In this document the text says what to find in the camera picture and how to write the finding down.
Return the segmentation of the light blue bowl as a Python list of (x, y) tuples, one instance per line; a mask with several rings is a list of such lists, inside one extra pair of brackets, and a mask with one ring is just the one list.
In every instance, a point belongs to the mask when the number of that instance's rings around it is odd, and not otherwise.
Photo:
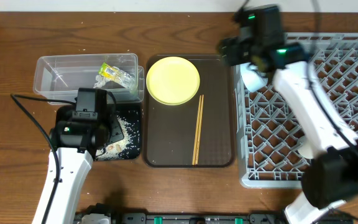
[(243, 63), (240, 65), (240, 74), (245, 87), (255, 92), (267, 85), (268, 78), (260, 72), (256, 65)]

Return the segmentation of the green snack wrapper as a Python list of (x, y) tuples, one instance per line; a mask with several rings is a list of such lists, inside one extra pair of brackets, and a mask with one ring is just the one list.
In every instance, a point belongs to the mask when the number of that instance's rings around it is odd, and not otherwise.
[(117, 83), (123, 88), (132, 89), (136, 86), (135, 77), (120, 68), (103, 63), (95, 77), (93, 88), (102, 88), (109, 82)]

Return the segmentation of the white cup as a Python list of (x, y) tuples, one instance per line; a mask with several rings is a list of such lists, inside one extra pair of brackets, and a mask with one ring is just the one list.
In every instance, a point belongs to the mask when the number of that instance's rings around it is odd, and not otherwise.
[(310, 143), (306, 136), (299, 138), (297, 143), (300, 145), (300, 148), (298, 148), (297, 151), (302, 157), (306, 159), (314, 158), (313, 145)]

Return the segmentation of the pile of rice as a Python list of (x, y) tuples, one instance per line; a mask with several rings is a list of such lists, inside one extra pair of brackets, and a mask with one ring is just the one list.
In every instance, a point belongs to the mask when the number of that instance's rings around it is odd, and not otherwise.
[(124, 139), (97, 150), (97, 161), (135, 159), (140, 154), (141, 138), (138, 123), (129, 122), (120, 116), (117, 118), (122, 127)]

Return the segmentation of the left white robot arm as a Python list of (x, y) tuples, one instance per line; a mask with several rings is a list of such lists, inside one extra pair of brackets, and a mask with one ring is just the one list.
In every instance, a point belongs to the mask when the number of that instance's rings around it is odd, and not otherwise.
[(55, 126), (49, 133), (19, 102), (20, 95), (12, 94), (11, 98), (50, 147), (48, 173), (32, 221), (72, 223), (97, 151), (120, 140), (116, 98), (107, 90), (80, 88), (74, 101), (64, 101), (58, 109)]

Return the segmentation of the wooden chopstick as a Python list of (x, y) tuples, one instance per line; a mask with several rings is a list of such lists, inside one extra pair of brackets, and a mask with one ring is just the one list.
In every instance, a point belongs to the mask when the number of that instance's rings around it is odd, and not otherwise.
[(199, 153), (200, 153), (200, 138), (201, 138), (201, 127), (203, 119), (203, 105), (204, 105), (204, 95), (200, 96), (199, 108), (198, 108), (198, 122), (196, 125), (196, 141), (194, 149), (194, 162), (193, 165), (198, 165)]
[(192, 158), (192, 165), (193, 166), (195, 165), (195, 160), (196, 160), (196, 148), (197, 148), (197, 141), (198, 141), (198, 126), (199, 126), (199, 120), (200, 120), (201, 99), (202, 99), (202, 95), (200, 95), (199, 102), (198, 102), (196, 129), (195, 129), (195, 140), (194, 140), (193, 158)]

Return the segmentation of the yellow plate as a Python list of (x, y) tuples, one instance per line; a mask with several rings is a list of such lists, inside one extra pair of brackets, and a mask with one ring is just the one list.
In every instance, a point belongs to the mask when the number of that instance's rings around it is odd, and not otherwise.
[(176, 106), (190, 101), (200, 87), (200, 73), (193, 63), (182, 57), (165, 57), (147, 72), (146, 86), (153, 99)]

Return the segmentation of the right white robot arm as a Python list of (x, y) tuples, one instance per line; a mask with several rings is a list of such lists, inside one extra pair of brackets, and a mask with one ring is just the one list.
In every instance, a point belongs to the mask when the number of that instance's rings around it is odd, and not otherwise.
[(237, 37), (218, 44), (223, 60), (239, 72), (245, 87), (272, 85), (289, 104), (312, 160), (301, 178), (301, 194), (284, 211), (287, 223), (313, 223), (358, 196), (358, 135), (334, 109), (321, 86), (312, 51), (287, 43), (275, 4), (243, 5), (234, 14)]

